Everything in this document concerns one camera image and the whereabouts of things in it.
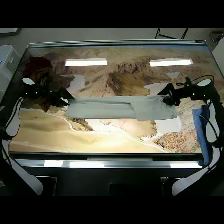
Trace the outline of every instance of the white box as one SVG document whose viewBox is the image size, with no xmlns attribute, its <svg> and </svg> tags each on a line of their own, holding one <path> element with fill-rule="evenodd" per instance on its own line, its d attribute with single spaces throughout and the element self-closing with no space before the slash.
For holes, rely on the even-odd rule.
<svg viewBox="0 0 224 224">
<path fill-rule="evenodd" d="M 11 45 L 0 46 L 0 101 L 19 64 L 20 56 Z"/>
</svg>

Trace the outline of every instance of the gray towel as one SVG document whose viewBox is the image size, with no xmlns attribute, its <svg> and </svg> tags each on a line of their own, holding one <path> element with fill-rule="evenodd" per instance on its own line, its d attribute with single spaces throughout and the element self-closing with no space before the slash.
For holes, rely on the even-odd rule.
<svg viewBox="0 0 224 224">
<path fill-rule="evenodd" d="M 163 96 L 78 97 L 70 100 L 67 117 L 84 119 L 136 118 L 164 120 L 177 117 L 175 106 L 162 102 Z"/>
</svg>

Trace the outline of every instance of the reflective surface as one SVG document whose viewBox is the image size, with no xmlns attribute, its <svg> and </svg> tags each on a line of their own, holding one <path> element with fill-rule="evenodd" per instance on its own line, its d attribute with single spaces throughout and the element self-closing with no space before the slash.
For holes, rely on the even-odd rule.
<svg viewBox="0 0 224 224">
<path fill-rule="evenodd" d="M 14 76 L 26 77 L 49 65 L 32 65 L 31 57 L 47 59 L 49 88 L 66 88 L 74 97 L 153 96 L 172 82 L 213 75 L 222 99 L 224 81 L 208 47 L 190 41 L 123 41 L 111 43 L 44 43 L 31 45 Z M 7 94 L 12 94 L 12 85 Z M 45 113 L 26 100 L 21 126 L 11 151 L 64 153 L 201 153 L 192 109 L 203 103 L 182 99 L 178 118 L 166 121 L 136 119 L 69 119 L 66 108 Z"/>
</svg>

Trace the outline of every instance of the folded cloth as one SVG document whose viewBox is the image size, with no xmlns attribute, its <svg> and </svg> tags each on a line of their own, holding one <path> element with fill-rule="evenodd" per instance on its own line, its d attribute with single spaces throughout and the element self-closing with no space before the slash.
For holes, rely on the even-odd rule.
<svg viewBox="0 0 224 224">
<path fill-rule="evenodd" d="M 177 117 L 175 106 L 163 103 L 163 96 L 78 97 L 69 100 L 65 114 L 72 118 L 164 120 Z"/>
<path fill-rule="evenodd" d="M 198 142 L 200 144 L 202 155 L 204 157 L 204 165 L 208 165 L 211 160 L 212 146 L 209 144 L 206 138 L 207 121 L 200 117 L 200 115 L 209 119 L 209 108 L 207 105 L 203 105 L 200 109 L 193 109 L 192 113 Z"/>
</svg>

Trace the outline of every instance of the blue object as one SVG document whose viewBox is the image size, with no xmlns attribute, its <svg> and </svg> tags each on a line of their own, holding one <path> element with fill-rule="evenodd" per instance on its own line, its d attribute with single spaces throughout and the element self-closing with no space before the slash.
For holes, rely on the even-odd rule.
<svg viewBox="0 0 224 224">
<path fill-rule="evenodd" d="M 204 165 L 208 165 L 211 160 L 212 146 L 209 144 L 206 138 L 207 121 L 200 117 L 200 115 L 209 119 L 209 108 L 207 105 L 203 105 L 200 109 L 193 109 L 192 113 L 198 142 L 200 144 L 202 155 L 204 157 Z"/>
</svg>

